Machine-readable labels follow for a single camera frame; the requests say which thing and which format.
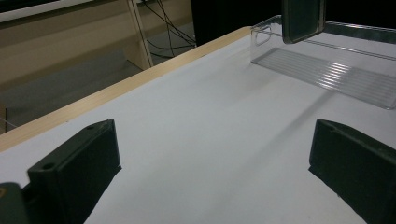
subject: floor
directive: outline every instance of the floor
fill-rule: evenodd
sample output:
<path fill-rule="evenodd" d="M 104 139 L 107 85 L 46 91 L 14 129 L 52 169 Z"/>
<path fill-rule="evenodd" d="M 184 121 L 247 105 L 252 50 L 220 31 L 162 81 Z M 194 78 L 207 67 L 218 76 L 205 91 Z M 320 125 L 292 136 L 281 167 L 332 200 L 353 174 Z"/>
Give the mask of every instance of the floor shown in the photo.
<path fill-rule="evenodd" d="M 179 32 L 173 30 L 170 35 L 164 32 L 148 38 L 154 64 L 163 63 L 174 55 L 194 48 L 193 42 L 187 42 L 175 35 L 182 32 L 182 36 L 186 34 L 193 38 L 193 24 L 189 23 L 177 29 Z M 40 118 L 139 72 L 141 69 L 129 63 L 119 49 L 16 88 L 1 91 L 0 102 L 7 108 L 7 130 Z"/>

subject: wooden table edge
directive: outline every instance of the wooden table edge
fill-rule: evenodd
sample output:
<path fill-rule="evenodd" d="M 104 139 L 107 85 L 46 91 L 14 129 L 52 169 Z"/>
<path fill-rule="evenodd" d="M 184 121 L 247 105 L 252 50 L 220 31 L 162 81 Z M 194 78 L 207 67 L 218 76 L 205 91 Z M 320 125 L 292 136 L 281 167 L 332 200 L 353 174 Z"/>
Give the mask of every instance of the wooden table edge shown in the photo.
<path fill-rule="evenodd" d="M 249 34 L 250 27 L 242 27 L 198 48 L 187 51 L 171 60 L 160 63 L 142 71 L 139 74 L 126 78 L 119 83 L 93 93 L 70 105 L 66 105 L 39 119 L 28 122 L 12 131 L 3 133 L 0 135 L 0 152 L 63 124 L 70 119 L 74 119 L 88 111 L 91 111 L 99 105 L 103 105 L 128 91 L 132 91 L 157 77 L 161 77 L 187 63 L 191 63 L 194 60 L 205 56 L 206 54 L 216 51 L 217 49 L 221 49 Z"/>

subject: clear plastic tray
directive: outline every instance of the clear plastic tray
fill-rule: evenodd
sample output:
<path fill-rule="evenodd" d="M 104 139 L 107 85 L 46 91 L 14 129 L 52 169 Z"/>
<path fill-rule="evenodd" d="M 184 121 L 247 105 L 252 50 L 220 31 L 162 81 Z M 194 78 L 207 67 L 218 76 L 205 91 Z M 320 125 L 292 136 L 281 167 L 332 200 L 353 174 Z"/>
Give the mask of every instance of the clear plastic tray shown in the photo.
<path fill-rule="evenodd" d="M 251 62 L 386 109 L 396 106 L 396 30 L 326 21 L 297 44 L 282 40 L 281 16 L 251 28 Z"/>

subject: white table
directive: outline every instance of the white table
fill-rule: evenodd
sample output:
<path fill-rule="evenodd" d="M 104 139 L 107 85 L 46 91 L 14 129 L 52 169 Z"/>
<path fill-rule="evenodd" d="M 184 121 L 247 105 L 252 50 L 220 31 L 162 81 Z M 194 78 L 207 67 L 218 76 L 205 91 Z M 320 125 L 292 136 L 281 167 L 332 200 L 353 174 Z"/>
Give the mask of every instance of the white table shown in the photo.
<path fill-rule="evenodd" d="M 20 127 L 20 142 L 0 153 L 0 181 L 24 186 L 38 160 L 85 126 L 114 119 L 122 170 L 86 223 L 364 223 L 307 170 L 315 122 L 344 123 L 396 147 L 396 111 L 251 64 L 249 41 L 155 75 L 38 135 L 33 124 Z"/>

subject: dark background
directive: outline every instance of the dark background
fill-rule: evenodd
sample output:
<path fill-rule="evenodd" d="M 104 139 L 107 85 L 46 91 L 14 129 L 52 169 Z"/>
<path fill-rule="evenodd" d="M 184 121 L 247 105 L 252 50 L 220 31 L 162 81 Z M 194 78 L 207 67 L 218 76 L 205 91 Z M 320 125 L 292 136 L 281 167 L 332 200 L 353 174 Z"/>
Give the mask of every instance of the dark background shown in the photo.
<path fill-rule="evenodd" d="M 59 0 L 0 0 L 0 12 L 7 12 L 24 7 L 32 7 L 55 1 Z"/>
<path fill-rule="evenodd" d="M 396 29 L 391 1 L 327 0 L 326 20 Z M 197 45 L 281 15 L 281 0 L 191 0 Z"/>

